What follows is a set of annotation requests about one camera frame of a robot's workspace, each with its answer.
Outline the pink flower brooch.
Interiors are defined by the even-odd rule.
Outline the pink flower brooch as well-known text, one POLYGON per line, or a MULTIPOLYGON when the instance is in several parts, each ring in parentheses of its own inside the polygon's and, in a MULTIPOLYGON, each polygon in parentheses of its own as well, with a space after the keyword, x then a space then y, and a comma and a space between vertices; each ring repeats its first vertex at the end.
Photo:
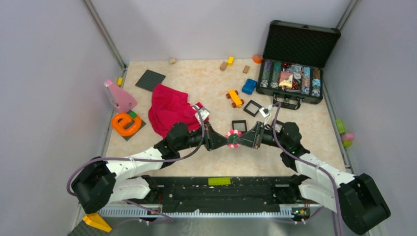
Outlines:
POLYGON ((230 148, 238 148, 240 144, 235 143, 235 139, 239 138, 242 133, 236 129, 231 129, 226 134, 226 138, 228 140, 227 146, 230 148))

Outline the magenta garment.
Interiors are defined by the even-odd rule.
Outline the magenta garment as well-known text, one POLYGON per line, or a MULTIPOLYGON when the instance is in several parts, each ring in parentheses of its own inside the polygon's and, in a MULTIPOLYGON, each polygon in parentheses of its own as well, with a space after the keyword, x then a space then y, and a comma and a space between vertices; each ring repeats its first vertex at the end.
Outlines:
POLYGON ((148 111, 149 121, 155 133, 165 138, 175 123, 182 122, 188 130, 201 127, 195 117, 196 111, 188 102, 188 94, 158 84, 151 97, 151 108, 148 111))

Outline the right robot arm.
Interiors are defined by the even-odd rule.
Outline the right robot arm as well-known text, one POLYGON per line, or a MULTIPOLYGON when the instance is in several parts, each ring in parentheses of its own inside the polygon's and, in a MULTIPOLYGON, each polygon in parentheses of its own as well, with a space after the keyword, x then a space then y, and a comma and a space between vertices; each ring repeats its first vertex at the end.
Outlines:
POLYGON ((286 167, 294 170, 289 198, 295 203, 312 200, 337 214, 354 233, 363 235, 391 216, 374 179, 339 170, 320 160, 301 144, 302 135, 294 122, 286 122, 280 131, 257 123, 241 136, 233 134, 231 143, 250 148, 261 144, 280 148, 286 167))

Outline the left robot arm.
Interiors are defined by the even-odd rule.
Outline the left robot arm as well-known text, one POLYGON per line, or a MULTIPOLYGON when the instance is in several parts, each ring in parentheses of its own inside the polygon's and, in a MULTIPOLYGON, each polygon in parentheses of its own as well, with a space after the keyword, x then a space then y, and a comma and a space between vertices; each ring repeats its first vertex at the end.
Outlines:
POLYGON ((202 146, 211 151, 228 142, 209 122, 192 131, 185 123, 178 122, 163 140, 142 152, 127 157, 96 157, 87 162, 71 176, 67 189, 87 214, 123 200, 142 199, 152 203, 157 199, 158 191, 141 174, 183 160, 179 154, 181 150, 193 148, 186 155, 188 158, 202 146))

